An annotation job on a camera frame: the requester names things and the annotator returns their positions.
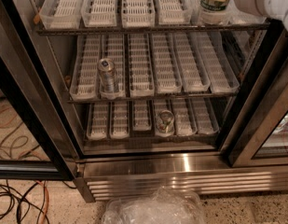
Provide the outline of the stainless steel fridge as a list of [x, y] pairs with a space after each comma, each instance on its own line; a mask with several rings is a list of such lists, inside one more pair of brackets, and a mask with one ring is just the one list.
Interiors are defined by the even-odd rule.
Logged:
[[[219, 32], [228, 62], [240, 86], [237, 96], [208, 98], [219, 131], [210, 142], [118, 142], [86, 143], [89, 108], [93, 104], [69, 104], [70, 87], [75, 69], [79, 35], [40, 35], [44, 26], [39, 12], [45, 0], [13, 0], [28, 36], [22, 40], [42, 79], [63, 126], [72, 140], [70, 148], [75, 160], [72, 179], [81, 195], [89, 202], [116, 197], [139, 197], [161, 186], [200, 194], [234, 193], [255, 190], [288, 189], [288, 164], [233, 167], [229, 155], [240, 132], [250, 121], [267, 90], [271, 77], [268, 61], [285, 31], [279, 21], [265, 20], [266, 30], [208, 31]], [[117, 0], [117, 26], [122, 26], [122, 0]], [[123, 35], [125, 48], [125, 96], [130, 96], [130, 34]], [[140, 132], [132, 127], [134, 101], [129, 106], [130, 136], [155, 134], [155, 100], [146, 100], [151, 116], [151, 130]]]

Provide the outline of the silver blue can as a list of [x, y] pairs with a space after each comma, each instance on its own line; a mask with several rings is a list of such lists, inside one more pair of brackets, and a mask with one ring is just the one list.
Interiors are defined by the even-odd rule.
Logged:
[[117, 69], [115, 63], [109, 58], [102, 58], [98, 61], [98, 73], [102, 83], [103, 92], [119, 92]]

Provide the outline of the silver green red can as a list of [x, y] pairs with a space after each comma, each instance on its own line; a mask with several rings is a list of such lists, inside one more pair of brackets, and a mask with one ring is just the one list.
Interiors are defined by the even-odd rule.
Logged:
[[156, 126], [160, 133], [170, 133], [173, 128], [174, 115], [170, 110], [160, 110], [156, 115]]

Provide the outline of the clear plastic bag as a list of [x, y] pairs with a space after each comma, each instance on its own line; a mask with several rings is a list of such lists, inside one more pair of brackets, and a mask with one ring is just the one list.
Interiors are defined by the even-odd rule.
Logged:
[[197, 193], [160, 187], [149, 196], [111, 200], [102, 224], [206, 224], [206, 221]]

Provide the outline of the open glass fridge door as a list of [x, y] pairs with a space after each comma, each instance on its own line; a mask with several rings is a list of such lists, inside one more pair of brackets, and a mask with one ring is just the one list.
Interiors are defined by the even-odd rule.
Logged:
[[0, 90], [48, 156], [46, 161], [0, 160], [0, 178], [72, 180], [72, 140], [22, 43], [27, 36], [13, 0], [0, 0]]

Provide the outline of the right glass fridge door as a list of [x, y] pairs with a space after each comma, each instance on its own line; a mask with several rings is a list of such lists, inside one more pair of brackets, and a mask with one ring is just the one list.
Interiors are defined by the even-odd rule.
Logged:
[[229, 155], [233, 167], [288, 164], [288, 33], [268, 61], [267, 90]]

